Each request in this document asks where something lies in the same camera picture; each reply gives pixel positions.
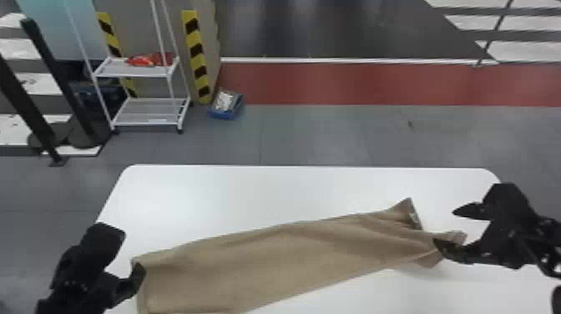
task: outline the black pole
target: black pole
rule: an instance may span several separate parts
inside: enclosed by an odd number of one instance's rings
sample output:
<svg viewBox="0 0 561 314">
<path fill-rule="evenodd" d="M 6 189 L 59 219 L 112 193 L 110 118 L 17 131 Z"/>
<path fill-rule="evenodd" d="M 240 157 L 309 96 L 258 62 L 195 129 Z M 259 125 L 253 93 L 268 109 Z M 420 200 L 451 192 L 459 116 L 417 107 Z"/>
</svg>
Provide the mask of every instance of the black pole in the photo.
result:
<svg viewBox="0 0 561 314">
<path fill-rule="evenodd" d="M 12 103 L 18 114 L 22 117 L 25 124 L 32 130 L 37 137 L 43 149 L 47 150 L 49 156 L 53 159 L 51 166 L 63 166 L 68 158 L 62 157 L 54 148 L 58 142 L 57 135 L 48 125 L 43 115 L 33 103 L 31 97 L 23 89 L 16 75 L 12 72 L 6 60 L 0 54 L 0 90 L 6 95 L 6 98 Z"/>
<path fill-rule="evenodd" d="M 100 127 L 94 127 L 88 117 L 88 113 L 80 104 L 78 98 L 76 98 L 70 84 L 68 84 L 66 74 L 61 70 L 53 56 L 53 53 L 51 53 L 51 50 L 48 48 L 37 23 L 31 18 L 25 18 L 21 20 L 20 23 L 25 33 L 29 36 L 39 51 L 41 58 L 53 75 L 54 80 L 60 87 L 60 90 L 63 92 L 64 98 L 68 102 L 68 105 L 70 105 L 70 109 L 78 121 L 78 126 L 81 128 L 81 131 L 83 131 L 82 133 L 79 129 L 75 129 L 68 138 L 70 144 L 79 148 L 91 148 L 104 144 L 110 135 L 109 127 L 105 124 Z"/>
<path fill-rule="evenodd" d="M 483 48 L 483 50 L 485 51 L 485 54 L 488 54 L 489 48 L 491 48 L 491 43 L 495 40 L 497 32 L 500 30 L 501 25 L 503 25 L 504 18 L 507 16 L 508 11 L 510 11 L 510 8 L 512 7 L 513 2 L 514 2 L 514 0 L 507 0 L 507 4 L 503 8 L 503 13 L 498 18 L 497 23 L 495 24 L 495 27 L 493 28 L 493 37 L 485 43 L 485 47 Z M 481 57 L 478 60 L 478 62 L 475 63 L 475 67 L 476 68 L 481 67 L 482 63 L 483 63 L 483 57 Z"/>
</svg>

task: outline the gray floor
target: gray floor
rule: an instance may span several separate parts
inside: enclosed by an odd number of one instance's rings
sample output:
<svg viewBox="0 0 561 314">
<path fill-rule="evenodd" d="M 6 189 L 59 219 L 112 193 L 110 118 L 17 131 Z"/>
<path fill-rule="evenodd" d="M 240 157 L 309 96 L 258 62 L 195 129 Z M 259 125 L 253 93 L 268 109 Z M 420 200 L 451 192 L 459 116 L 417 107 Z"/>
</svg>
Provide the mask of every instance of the gray floor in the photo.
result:
<svg viewBox="0 0 561 314">
<path fill-rule="evenodd" d="M 123 132 L 62 169 L 1 158 L 0 313 L 32 312 L 128 165 L 485 167 L 561 218 L 559 121 L 561 109 L 506 107 L 250 106 L 236 121 L 194 109 L 183 135 Z"/>
</svg>

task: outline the white metal shelf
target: white metal shelf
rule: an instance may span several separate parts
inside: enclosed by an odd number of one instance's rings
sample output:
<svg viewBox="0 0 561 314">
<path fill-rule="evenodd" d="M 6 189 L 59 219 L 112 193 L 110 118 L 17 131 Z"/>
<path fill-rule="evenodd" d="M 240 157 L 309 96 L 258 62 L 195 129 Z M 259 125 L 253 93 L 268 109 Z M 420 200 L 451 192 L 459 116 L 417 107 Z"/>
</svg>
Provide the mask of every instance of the white metal shelf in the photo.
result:
<svg viewBox="0 0 561 314">
<path fill-rule="evenodd" d="M 98 78 L 171 78 L 177 65 L 179 56 L 174 58 L 174 62 L 165 66 L 156 67 L 135 67 L 125 61 L 127 58 L 107 57 L 93 72 Z"/>
<path fill-rule="evenodd" d="M 85 66 L 91 74 L 93 86 L 95 87 L 96 94 L 98 95 L 99 102 L 104 111 L 105 118 L 107 119 L 111 130 L 115 130 L 117 126 L 126 125 L 176 125 L 178 132 L 183 131 L 183 120 L 189 108 L 190 97 L 187 77 L 181 60 L 179 58 L 179 48 L 175 40 L 174 30 L 172 28 L 171 18 L 169 17 L 168 6 L 165 0 L 159 1 L 162 12 L 165 18 L 165 24 L 168 29 L 169 38 L 174 49 L 174 62 L 164 66 L 157 67 L 135 67 L 134 65 L 127 64 L 126 58 L 116 58 L 111 55 L 109 48 L 107 48 L 108 57 L 99 65 L 95 71 L 89 62 L 89 57 L 84 47 L 82 37 L 78 30 L 76 20 L 68 6 L 70 0 L 63 0 L 66 8 L 66 13 L 74 31 L 74 35 L 78 41 L 80 52 L 83 55 Z M 164 47 L 164 40 L 162 39 L 162 31 L 160 29 L 160 22 L 158 16 L 158 9 L 156 8 L 155 0 L 146 0 L 152 10 L 152 17 L 154 18 L 154 26 L 156 36 L 158 38 L 159 52 L 165 58 L 166 49 Z M 172 76 L 179 66 L 179 72 L 183 79 L 185 87 L 185 97 L 178 99 L 175 97 L 175 91 L 172 82 Z M 131 98 L 129 91 L 124 89 L 128 95 L 127 100 L 121 105 L 117 114 L 112 118 L 107 104 L 99 88 L 98 78 L 160 78 L 166 79 L 169 98 L 168 99 L 154 99 L 154 98 Z"/>
<path fill-rule="evenodd" d="M 124 101 L 113 118 L 115 126 L 182 124 L 190 99 L 133 99 Z"/>
</svg>

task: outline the red floor stripe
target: red floor stripe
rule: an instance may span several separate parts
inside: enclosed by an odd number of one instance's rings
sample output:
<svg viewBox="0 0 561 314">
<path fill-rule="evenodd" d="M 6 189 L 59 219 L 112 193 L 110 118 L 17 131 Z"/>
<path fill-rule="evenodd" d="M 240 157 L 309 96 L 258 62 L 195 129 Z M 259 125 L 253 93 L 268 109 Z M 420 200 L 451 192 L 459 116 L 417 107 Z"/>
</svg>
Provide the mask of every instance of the red floor stripe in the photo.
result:
<svg viewBox="0 0 561 314">
<path fill-rule="evenodd" d="M 225 63 L 248 104 L 561 106 L 561 65 Z"/>
</svg>

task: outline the white table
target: white table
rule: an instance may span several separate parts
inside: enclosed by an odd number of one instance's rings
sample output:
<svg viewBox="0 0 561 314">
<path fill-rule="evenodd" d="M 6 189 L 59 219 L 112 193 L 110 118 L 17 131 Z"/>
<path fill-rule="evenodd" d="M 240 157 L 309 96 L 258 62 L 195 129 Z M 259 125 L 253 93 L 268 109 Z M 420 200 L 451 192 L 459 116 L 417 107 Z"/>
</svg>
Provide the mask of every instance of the white table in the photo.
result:
<svg viewBox="0 0 561 314">
<path fill-rule="evenodd" d="M 99 221 L 127 233 L 108 271 L 130 272 L 130 258 L 205 237 L 384 209 L 413 198 L 426 230 L 478 238 L 485 222 L 452 210 L 481 200 L 498 179 L 478 169 L 378 169 L 139 165 L 121 175 Z M 255 313 L 550 313 L 558 281 L 535 266 L 510 271 L 443 261 L 405 265 L 255 310 Z M 108 313 L 136 313 L 127 301 Z"/>
</svg>

